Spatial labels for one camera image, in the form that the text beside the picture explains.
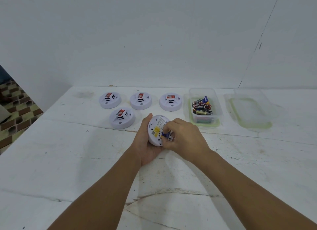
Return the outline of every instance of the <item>right hand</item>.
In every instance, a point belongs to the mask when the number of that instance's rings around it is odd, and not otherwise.
[[[174,138],[168,141],[162,137],[163,148],[176,152],[187,161],[193,162],[201,154],[210,151],[206,140],[197,126],[176,118],[165,124],[163,132],[173,131]]]

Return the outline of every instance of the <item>smoke detector back cover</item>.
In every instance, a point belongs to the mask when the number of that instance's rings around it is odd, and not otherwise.
[[[115,109],[109,116],[109,122],[113,128],[124,129],[131,126],[135,121],[132,108],[122,107]]]
[[[157,147],[162,146],[162,133],[163,133],[163,127],[167,122],[170,120],[167,119],[163,115],[156,115],[153,116],[150,120],[148,127],[147,127],[147,133],[149,135],[149,142]],[[168,133],[167,135],[168,140],[173,140],[173,137],[170,136]]]
[[[138,92],[130,97],[130,104],[136,110],[144,110],[151,106],[152,98],[146,92]]]
[[[114,108],[121,103],[121,97],[118,92],[108,92],[99,97],[99,104],[102,108]]]
[[[176,93],[167,93],[159,99],[160,107],[165,111],[177,111],[182,107],[182,98]]]

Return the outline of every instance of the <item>red sticker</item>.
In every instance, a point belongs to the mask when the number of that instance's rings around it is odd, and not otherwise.
[[[123,113],[124,113],[124,110],[121,109],[121,110],[117,113],[117,115],[118,115],[118,116],[121,116]]]

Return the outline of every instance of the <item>white table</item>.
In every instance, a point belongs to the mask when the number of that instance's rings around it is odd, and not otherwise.
[[[113,129],[98,98],[146,91],[152,106],[135,123]],[[164,92],[186,88],[73,87],[0,157],[0,229],[46,229],[72,201],[104,175],[131,144],[149,112],[188,120],[184,109],[163,111]],[[201,129],[209,146],[252,180],[317,222],[317,90],[264,90],[285,117],[265,132],[240,127],[224,112],[217,128]],[[118,229],[244,229],[218,189],[196,167],[170,151],[138,173]]]

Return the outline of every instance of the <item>clear plastic container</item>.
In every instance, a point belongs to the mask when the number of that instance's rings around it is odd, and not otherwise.
[[[212,115],[196,115],[192,110],[192,102],[203,99],[207,96],[209,103],[211,104]],[[197,124],[217,125],[219,124],[219,118],[222,115],[221,106],[216,95],[216,92],[212,88],[191,88],[189,89],[189,108],[192,120]]]
[[[238,123],[245,128],[270,127],[271,120],[279,116],[274,105],[256,89],[235,89],[230,104]]]

